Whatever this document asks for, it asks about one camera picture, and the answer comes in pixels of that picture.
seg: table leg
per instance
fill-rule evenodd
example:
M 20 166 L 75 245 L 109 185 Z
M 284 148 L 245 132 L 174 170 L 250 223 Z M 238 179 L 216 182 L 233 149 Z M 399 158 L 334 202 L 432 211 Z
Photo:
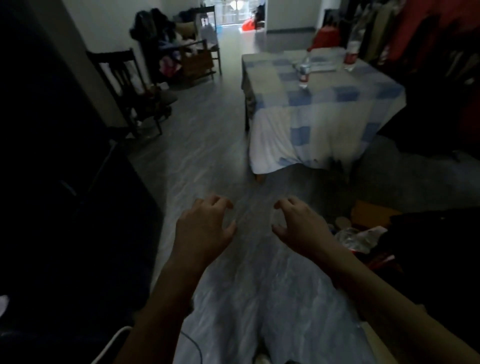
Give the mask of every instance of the table leg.
M 266 177 L 267 177 L 266 174 L 255 174 L 254 176 L 255 176 L 255 180 L 259 184 L 263 184 L 265 182 Z
M 250 130 L 250 123 L 248 120 L 248 106 L 247 106 L 247 98 L 245 97 L 245 132 L 248 133 Z

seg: baseboard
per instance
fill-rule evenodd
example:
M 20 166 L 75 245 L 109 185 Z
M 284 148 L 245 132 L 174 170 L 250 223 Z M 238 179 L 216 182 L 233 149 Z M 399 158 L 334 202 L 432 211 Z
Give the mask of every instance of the baseboard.
M 274 30 L 267 30 L 267 34 L 274 34 L 274 33 L 306 33 L 306 32 L 314 32 L 314 26 L 308 26 L 306 28 L 290 28 L 290 29 L 274 29 Z

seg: tablecloth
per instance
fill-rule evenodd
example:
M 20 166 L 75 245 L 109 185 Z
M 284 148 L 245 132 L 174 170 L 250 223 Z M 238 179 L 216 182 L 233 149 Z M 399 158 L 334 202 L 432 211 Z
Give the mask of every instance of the tablecloth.
M 312 62 L 332 61 L 336 70 L 311 73 L 308 88 L 301 89 L 292 62 L 305 54 L 242 56 L 255 174 L 294 163 L 324 169 L 335 165 L 349 173 L 377 131 L 406 104 L 403 86 L 362 60 L 353 71 L 344 70 L 342 48 L 312 50 Z

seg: tiled floor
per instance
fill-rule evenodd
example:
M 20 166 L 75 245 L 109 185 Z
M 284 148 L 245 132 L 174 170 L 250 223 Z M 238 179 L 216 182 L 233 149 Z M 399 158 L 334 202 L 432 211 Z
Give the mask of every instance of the tiled floor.
M 249 363 L 258 334 L 274 364 L 373 362 L 347 299 L 271 233 L 271 222 L 280 218 L 272 209 L 279 197 L 296 194 L 327 219 L 348 215 L 355 198 L 405 212 L 480 205 L 479 161 L 466 154 L 460 154 L 461 162 L 400 154 L 379 136 L 349 184 L 325 170 L 293 165 L 258 185 L 247 159 L 241 54 L 305 49 L 311 38 L 224 28 L 223 77 L 178 92 L 173 115 L 162 125 L 164 135 L 138 142 L 130 154 L 165 213 L 156 275 L 171 250 L 176 219 L 196 197 L 215 192 L 235 204 L 227 220 L 237 220 L 237 236 L 204 274 L 195 311 L 183 325 L 206 363 Z M 183 337 L 175 363 L 199 363 L 195 347 Z

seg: person's left hand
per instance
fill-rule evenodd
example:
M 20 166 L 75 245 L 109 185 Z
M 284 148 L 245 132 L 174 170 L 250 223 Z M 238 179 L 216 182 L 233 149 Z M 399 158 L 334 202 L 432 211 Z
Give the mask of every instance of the person's left hand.
M 230 244 L 237 230 L 235 221 L 222 228 L 227 208 L 233 208 L 233 204 L 225 197 L 197 198 L 177 221 L 170 259 L 202 274 Z

